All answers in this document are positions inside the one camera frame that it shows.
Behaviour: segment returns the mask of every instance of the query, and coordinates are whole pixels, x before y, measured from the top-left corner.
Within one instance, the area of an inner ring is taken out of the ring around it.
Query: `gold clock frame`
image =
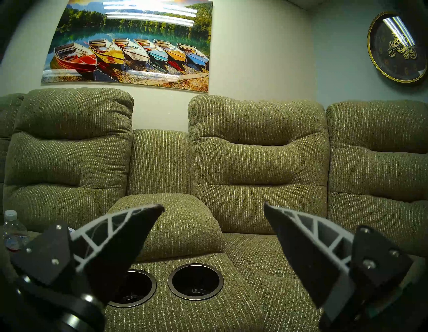
[[[386,76],[386,77],[388,77],[390,80],[393,80],[393,81],[395,81],[395,82],[400,82],[400,83],[413,83],[413,82],[416,82],[416,81],[419,81],[422,77],[424,77],[425,76],[425,74],[427,73],[427,69],[428,69],[428,59],[427,59],[427,62],[426,62],[426,64],[425,64],[425,71],[424,71],[424,73],[422,74],[422,75],[420,75],[418,78],[415,78],[415,79],[413,79],[413,80],[410,80],[410,81],[403,81],[403,80],[399,80],[399,79],[397,79],[397,78],[394,78],[394,77],[392,77],[392,76],[389,76],[387,73],[385,73],[378,65],[377,65],[377,63],[376,63],[376,61],[375,61],[375,59],[373,58],[373,55],[372,55],[372,50],[370,49],[370,35],[371,35],[371,33],[372,33],[372,29],[373,29],[373,26],[375,25],[375,23],[378,21],[378,19],[380,19],[382,16],[385,16],[385,15],[396,15],[396,13],[394,13],[394,12],[382,12],[382,13],[380,13],[378,16],[376,16],[375,18],[374,18],[374,20],[372,21],[372,23],[370,24],[370,28],[369,28],[369,33],[367,34],[367,49],[368,49],[368,51],[369,51],[369,55],[370,55],[370,59],[372,60],[372,62],[373,62],[373,64],[374,64],[374,66],[378,69],[378,71],[380,71],[384,76]]]

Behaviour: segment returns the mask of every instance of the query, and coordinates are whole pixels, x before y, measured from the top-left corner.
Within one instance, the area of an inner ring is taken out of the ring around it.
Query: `wall clock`
[[[373,20],[367,48],[375,67],[393,81],[416,82],[427,72],[426,50],[392,12],[380,13]]]

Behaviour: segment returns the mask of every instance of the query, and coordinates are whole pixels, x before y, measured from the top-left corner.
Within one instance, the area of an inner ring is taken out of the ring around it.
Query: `rowboat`
[[[196,47],[186,44],[177,43],[177,46],[182,50],[194,64],[205,66],[210,60],[208,57],[199,51]]]
[[[186,61],[186,54],[178,47],[164,40],[155,40],[155,45],[162,48],[167,54],[176,61]]]
[[[144,49],[147,51],[147,53],[155,60],[157,61],[167,61],[168,60],[168,54],[161,49],[159,46],[155,45],[153,42],[151,42],[148,39],[134,39],[134,41],[144,47]]]
[[[97,57],[94,52],[78,43],[57,46],[53,51],[56,61],[65,69],[89,73],[94,72],[97,68]]]
[[[119,65],[125,63],[122,50],[115,50],[113,43],[107,39],[89,40],[89,47],[105,63],[117,63]]]
[[[113,38],[113,48],[118,51],[123,51],[125,57],[129,57],[131,60],[149,60],[149,55],[147,54],[146,50],[128,38]]]

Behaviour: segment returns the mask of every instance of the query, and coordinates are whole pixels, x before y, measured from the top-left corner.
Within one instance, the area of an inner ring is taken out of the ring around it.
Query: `white wall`
[[[134,129],[187,131],[197,93],[132,84],[45,84],[43,66],[68,0],[41,0],[23,17],[0,67],[0,93],[45,87],[115,87],[135,100]],[[283,0],[214,0],[209,94],[235,99],[315,99],[310,17]]]
[[[370,59],[370,24],[378,14],[391,10],[388,0],[330,0],[317,8],[312,20],[316,99],[325,108],[349,99],[428,102],[428,79],[417,85],[394,82]]]

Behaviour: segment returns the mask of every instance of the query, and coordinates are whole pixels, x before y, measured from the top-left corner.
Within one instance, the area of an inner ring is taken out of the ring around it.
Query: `ceiling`
[[[288,0],[291,3],[294,3],[295,5],[299,6],[300,8],[306,9],[306,10],[312,10],[316,6],[321,5],[322,3],[326,2],[327,0]]]

